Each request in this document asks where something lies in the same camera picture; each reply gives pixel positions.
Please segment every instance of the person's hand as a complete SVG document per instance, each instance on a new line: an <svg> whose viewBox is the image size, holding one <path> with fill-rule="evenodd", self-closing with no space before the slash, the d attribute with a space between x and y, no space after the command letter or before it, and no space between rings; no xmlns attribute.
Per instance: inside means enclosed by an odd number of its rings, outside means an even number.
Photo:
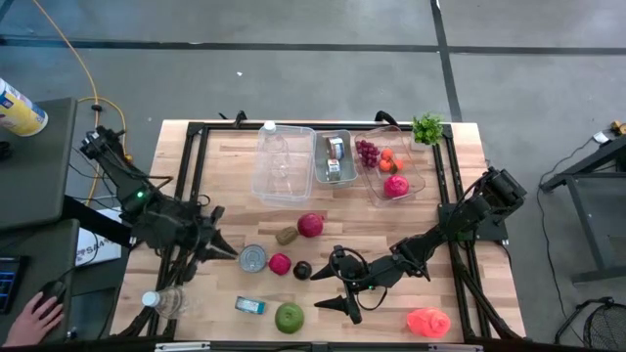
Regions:
<svg viewBox="0 0 626 352"><path fill-rule="evenodd" d="M55 306L57 298L52 297L48 299L41 307L34 310L35 304L43 296L42 292L37 293L26 306L23 307L22 312L18 315L18 318L11 325L9 334L7 335L7 341L3 347L13 346L27 346L39 343L43 337L57 326L63 319L63 304L57 305L50 314L45 318L40 319L43 313L48 308Z"/></svg>

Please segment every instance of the pink sponge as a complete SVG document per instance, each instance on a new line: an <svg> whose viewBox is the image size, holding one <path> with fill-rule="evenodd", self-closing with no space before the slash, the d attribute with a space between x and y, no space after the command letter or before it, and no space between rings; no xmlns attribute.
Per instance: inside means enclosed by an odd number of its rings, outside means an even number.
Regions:
<svg viewBox="0 0 626 352"><path fill-rule="evenodd" d="M283 253L276 253L272 255L269 267L274 273L284 275L290 271L291 259Z"/></svg>
<svg viewBox="0 0 626 352"><path fill-rule="evenodd" d="M416 335L441 338L450 329L450 318L437 308L422 308L407 315L407 324Z"/></svg>

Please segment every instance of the fan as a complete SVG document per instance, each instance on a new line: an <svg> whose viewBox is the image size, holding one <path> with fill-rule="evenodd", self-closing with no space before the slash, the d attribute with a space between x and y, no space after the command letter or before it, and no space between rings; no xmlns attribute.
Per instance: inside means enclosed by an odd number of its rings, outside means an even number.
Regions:
<svg viewBox="0 0 626 352"><path fill-rule="evenodd" d="M626 306L613 301L612 297L588 299L576 306L576 310L560 327L555 336L555 344L560 344L560 336L576 317L591 303L600 303L585 321L583 343L585 347L606 350L626 349Z"/></svg>

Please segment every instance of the butcher block tabletop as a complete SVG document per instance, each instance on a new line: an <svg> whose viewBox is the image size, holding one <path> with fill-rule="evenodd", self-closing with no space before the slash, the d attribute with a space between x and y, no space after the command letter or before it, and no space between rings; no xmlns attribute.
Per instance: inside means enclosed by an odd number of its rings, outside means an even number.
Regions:
<svg viewBox="0 0 626 352"><path fill-rule="evenodd" d="M188 122L163 122L152 175L176 177ZM452 123L452 130L463 185L467 187L486 169L478 127L475 123ZM404 135L408 145L410 132ZM425 187L414 197L400 203L374 207L364 180L359 176L352 187L338 190L324 188L313 179L311 197L305 205L271 207L263 204L250 191L256 142L257 131L210 131L201 178L200 194L211 199L211 205L203 212L208 215L215 205L226 207L218 227L225 240L239 252L246 245L258 244L265 249L268 258L282 252L293 264L300 260L308 261L315 273L328 263L334 245L356 249L372 261L389 254L390 245L405 237L423 234L437 224L440 198L432 150L412 152L413 162L425 180ZM185 197L189 196L199 143L199 138L196 138ZM454 201L445 143L441 149L448 193ZM176 180L162 191L173 196L175 184ZM286 246L279 245L275 235L287 226L294 226L300 215L307 212L326 218L324 233L312 239L300 236ZM485 294L509 326L520 335L525 335L505 251L492 242L478 242L475 251ZM143 293L155 288L159 263L160 259L154 251L144 244L130 254L112 333L128 327L141 311ZM198 303L189 316L179 320L176 339L427 342L434 339L412 335L406 325L406 316L418 308L436 307L447 313L452 321L448 334L438 340L461 342L463 335L446 245L436 249L427 265L431 282L405 276L389 289L379 309L373 312L361 310L363 323L353 325L341 312L313 306L315 302L344 295L342 283L337 278L299 281L291 272L278 276L267 267L256 274L246 273L237 260L208 261L200 265L194 279L185 285L192 299ZM381 288L362 292L361 303L366 307L376 306L382 292ZM236 310L238 296L266 302L265 313L254 315ZM294 334L281 333L274 324L276 309L284 302L295 302L304 311L304 326ZM468 305L472 327L479 333L473 298L468 299Z"/></svg>

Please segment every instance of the yellow can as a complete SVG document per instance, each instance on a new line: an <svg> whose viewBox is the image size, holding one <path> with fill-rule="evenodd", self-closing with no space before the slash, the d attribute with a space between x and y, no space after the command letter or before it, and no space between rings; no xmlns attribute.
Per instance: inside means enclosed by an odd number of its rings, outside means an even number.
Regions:
<svg viewBox="0 0 626 352"><path fill-rule="evenodd" d="M0 78L0 126L28 137L39 133L47 123L46 111Z"/></svg>

